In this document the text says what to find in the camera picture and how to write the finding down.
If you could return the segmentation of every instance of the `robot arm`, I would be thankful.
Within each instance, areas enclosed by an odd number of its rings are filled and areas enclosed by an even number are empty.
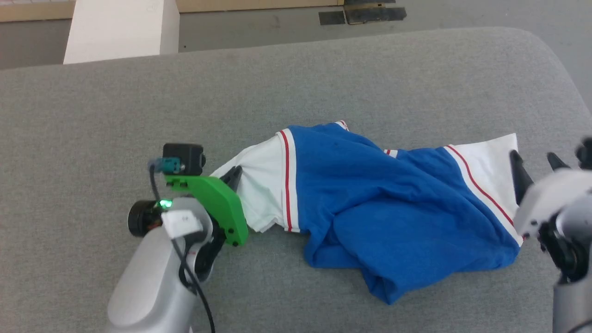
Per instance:
[[[201,146],[167,143],[149,164],[156,200],[136,202],[128,215],[130,232],[144,238],[113,291],[105,333],[191,332],[197,296],[215,332],[200,285],[222,246],[244,244],[248,229],[235,193],[241,167],[220,179],[200,177],[204,163]],[[190,194],[160,200],[157,172],[173,191]]]
[[[204,207],[194,198],[172,201],[169,212],[190,210],[197,218],[200,231],[191,242],[177,240],[186,253],[185,260],[200,282],[206,281],[211,266],[199,271],[197,254],[211,246],[214,225]],[[190,291],[188,273],[174,251],[165,228],[154,228],[142,239],[121,276],[107,307],[105,333],[187,333],[189,320],[198,300]]]
[[[554,333],[592,333],[592,156],[587,152],[592,152],[590,140],[577,154],[582,170],[550,153],[554,172],[534,184],[517,152],[510,154],[520,205],[514,227],[525,239],[536,236],[561,271],[554,286]]]

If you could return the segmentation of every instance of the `black cable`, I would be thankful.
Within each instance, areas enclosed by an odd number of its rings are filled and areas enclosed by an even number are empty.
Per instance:
[[[156,203],[160,204],[160,195],[158,194],[158,187],[156,187],[156,180],[154,179],[156,166],[154,164],[150,165],[148,171],[150,172],[150,186],[152,186],[152,193],[154,193],[154,197],[156,198]]]
[[[156,169],[156,167],[154,166],[154,164],[152,164],[149,168],[150,186],[152,187],[152,193],[154,194],[154,197],[156,198],[156,203],[160,204],[160,195],[158,194],[158,187],[156,186],[156,180],[155,180],[155,169]],[[183,255],[183,253],[181,252],[181,249],[179,248],[179,244],[177,244],[177,242],[174,239],[171,239],[170,241],[171,241],[171,243],[173,243],[173,249],[175,249],[175,252],[177,253],[177,257],[179,257],[179,259],[181,261],[181,267],[183,267],[183,269],[189,274],[189,278],[191,279],[191,292],[193,292],[193,294],[199,294],[199,296],[201,298],[201,302],[204,304],[204,309],[205,309],[206,314],[208,315],[208,321],[210,322],[210,331],[211,331],[211,333],[215,333],[216,328],[214,326],[214,317],[212,317],[212,311],[210,310],[210,305],[208,304],[208,300],[205,298],[204,291],[201,290],[201,286],[200,286],[199,282],[197,282],[197,278],[191,272],[191,268],[187,264],[187,261],[185,260],[185,256]]]
[[[197,290],[197,293],[200,295],[201,302],[204,304],[205,312],[208,315],[208,321],[210,322],[210,331],[212,333],[215,333],[216,328],[214,326],[214,318],[212,317],[212,311],[210,310],[210,305],[208,304],[208,300],[205,298],[204,291],[201,290],[200,284],[197,282],[195,275],[191,272],[189,265],[185,261],[183,253],[181,253],[181,249],[179,249],[179,245],[177,244],[177,242],[174,239],[171,239],[170,241],[173,243],[173,248],[175,249],[175,252],[177,252],[177,256],[179,257],[179,259],[181,259],[181,266],[183,266],[185,271],[187,271],[189,273],[189,278],[191,279],[191,283],[192,283],[192,286],[191,286],[192,290],[191,291],[195,294],[195,291]]]

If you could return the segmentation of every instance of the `gray fabric surface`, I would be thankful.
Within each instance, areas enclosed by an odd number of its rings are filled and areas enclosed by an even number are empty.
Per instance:
[[[201,143],[207,171],[289,124],[345,119],[385,148],[516,132],[535,178],[592,119],[556,56],[520,30],[439,30],[0,72],[2,332],[101,332],[150,198],[146,161]],[[226,248],[205,292],[218,332],[549,332],[551,259],[455,274],[393,306],[353,270],[314,270],[305,235]],[[195,324],[207,327],[201,305]]]

